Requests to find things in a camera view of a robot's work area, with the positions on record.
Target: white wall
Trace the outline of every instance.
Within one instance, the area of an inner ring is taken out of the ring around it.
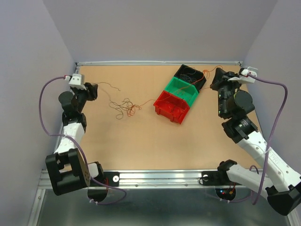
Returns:
[[[44,0],[76,62],[243,60],[277,0]]]
[[[301,1],[279,0],[252,45],[245,65],[259,69],[259,76],[288,86],[283,110],[272,146],[301,172]],[[266,137],[283,100],[283,89],[256,82],[249,86],[256,112]]]
[[[54,148],[39,123],[38,99],[49,79],[69,74],[74,61],[42,0],[10,0],[0,7],[0,225],[26,225],[45,157]],[[49,87],[43,116],[60,126],[63,82]]]

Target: wooden table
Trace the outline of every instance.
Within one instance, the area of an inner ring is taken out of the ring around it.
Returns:
[[[201,90],[181,125],[157,115],[154,101],[116,119],[109,98],[121,103],[129,98],[141,105],[157,99],[179,65],[81,66],[86,82],[99,84],[98,98],[87,102],[86,134],[81,141],[88,162],[99,161],[105,170],[187,170],[215,169],[221,161],[232,159],[248,168],[255,161],[223,131],[218,117],[217,92]],[[215,65],[194,65],[196,70],[212,70]],[[225,71],[238,72],[239,66],[223,65]],[[203,88],[209,87],[215,70]],[[249,118],[259,127],[255,112]]]

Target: tan table surface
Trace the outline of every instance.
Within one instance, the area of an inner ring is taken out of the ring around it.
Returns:
[[[218,117],[217,92],[201,90],[181,125],[157,115],[154,101],[145,104],[135,115],[117,120],[118,112],[109,107],[109,98],[121,103],[128,97],[141,105],[157,99],[179,65],[82,66],[85,81],[99,84],[98,98],[87,102],[86,134],[81,146],[88,162],[99,161],[105,170],[188,170],[215,169],[221,161],[232,159],[248,168],[255,161],[228,138],[223,119]],[[214,65],[191,66],[199,71]],[[238,72],[239,66],[223,65],[225,71]],[[209,87],[215,70],[203,88]],[[259,127],[255,111],[249,118]]]

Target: black box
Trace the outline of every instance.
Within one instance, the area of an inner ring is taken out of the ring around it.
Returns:
[[[189,84],[193,84],[193,86],[197,88],[198,92],[200,92],[206,82],[206,78],[202,72],[186,65],[181,65],[174,77],[181,79],[182,81],[185,81]]]

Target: plastic container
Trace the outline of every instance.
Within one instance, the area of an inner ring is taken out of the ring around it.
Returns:
[[[196,69],[193,69],[186,65],[182,65],[177,71],[177,73],[174,75],[174,77],[181,79],[182,81],[185,81],[189,84],[193,84],[194,82],[202,79],[201,81],[198,81],[193,84],[193,86],[197,89],[198,92],[200,92],[200,90],[206,82],[206,78],[204,77],[204,74],[202,72],[197,71]]]
[[[181,98],[176,97],[166,91],[163,91],[154,103],[157,114],[163,115],[170,121],[182,123],[190,107]]]
[[[185,100],[189,107],[192,106],[198,96],[198,91],[194,86],[176,77],[171,79],[165,91]]]

